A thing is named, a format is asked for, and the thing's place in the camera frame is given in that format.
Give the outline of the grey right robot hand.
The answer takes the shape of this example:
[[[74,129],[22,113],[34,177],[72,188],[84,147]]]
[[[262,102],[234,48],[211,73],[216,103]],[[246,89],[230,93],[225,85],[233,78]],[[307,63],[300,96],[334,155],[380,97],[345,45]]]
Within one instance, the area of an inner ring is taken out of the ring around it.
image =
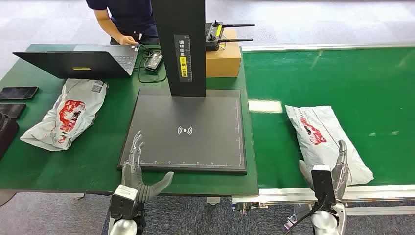
[[[299,168],[303,177],[314,191],[319,201],[328,197],[331,204],[340,202],[345,193],[348,182],[349,168],[347,165],[347,147],[344,140],[339,140],[339,156],[335,167],[328,171],[326,165],[316,165],[316,169],[307,167],[303,160],[299,161]]]

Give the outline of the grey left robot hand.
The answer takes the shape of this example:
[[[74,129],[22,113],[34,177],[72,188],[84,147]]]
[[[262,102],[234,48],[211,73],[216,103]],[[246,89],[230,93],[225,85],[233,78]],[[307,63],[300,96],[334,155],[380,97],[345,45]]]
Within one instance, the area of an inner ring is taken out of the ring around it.
[[[132,140],[129,157],[123,163],[121,184],[136,189],[136,202],[146,203],[159,195],[166,187],[168,187],[174,177],[174,172],[169,171],[162,180],[147,185],[142,178],[142,170],[139,164],[141,157],[141,149],[144,146],[143,134],[138,131]]]

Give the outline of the person's right hand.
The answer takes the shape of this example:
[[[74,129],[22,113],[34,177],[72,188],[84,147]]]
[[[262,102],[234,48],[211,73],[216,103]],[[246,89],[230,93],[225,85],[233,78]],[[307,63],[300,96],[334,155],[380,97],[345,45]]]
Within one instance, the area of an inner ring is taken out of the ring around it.
[[[120,44],[120,45],[138,45],[139,42],[135,41],[135,39],[132,36],[127,36],[127,35],[119,35],[116,38],[116,41]]]

